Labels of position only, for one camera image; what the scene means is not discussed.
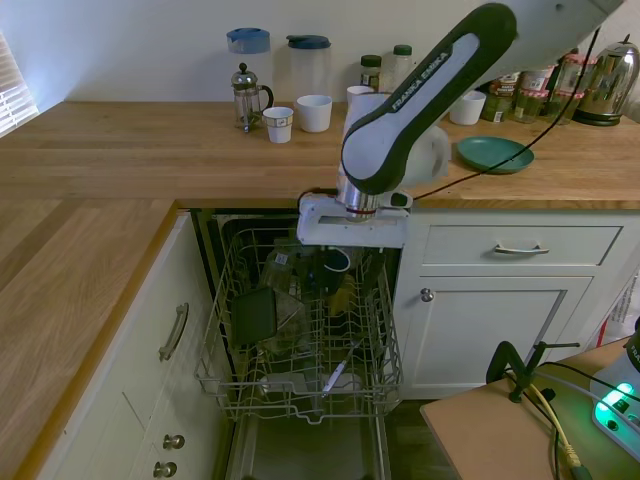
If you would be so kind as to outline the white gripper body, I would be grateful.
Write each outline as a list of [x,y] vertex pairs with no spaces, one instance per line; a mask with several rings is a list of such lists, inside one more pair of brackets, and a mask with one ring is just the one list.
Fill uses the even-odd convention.
[[401,249],[408,235],[408,219],[407,210],[394,208],[356,218],[334,197],[306,194],[299,205],[297,239],[307,246]]

